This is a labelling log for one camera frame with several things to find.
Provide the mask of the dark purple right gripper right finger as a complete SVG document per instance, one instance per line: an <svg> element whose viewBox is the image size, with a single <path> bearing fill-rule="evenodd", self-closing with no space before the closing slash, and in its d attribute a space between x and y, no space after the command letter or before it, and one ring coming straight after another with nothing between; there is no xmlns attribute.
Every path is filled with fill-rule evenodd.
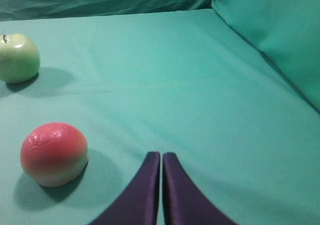
<svg viewBox="0 0 320 225"><path fill-rule="evenodd" d="M173 152L162 158L162 206L166 225L235 224L199 190Z"/></svg>

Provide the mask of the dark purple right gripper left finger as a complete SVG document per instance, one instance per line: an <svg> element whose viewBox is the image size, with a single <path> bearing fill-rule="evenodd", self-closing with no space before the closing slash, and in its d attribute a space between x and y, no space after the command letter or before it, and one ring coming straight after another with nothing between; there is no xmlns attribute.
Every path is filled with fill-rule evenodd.
<svg viewBox="0 0 320 225"><path fill-rule="evenodd" d="M161 155L148 152L135 176L92 225L155 225L160 194Z"/></svg>

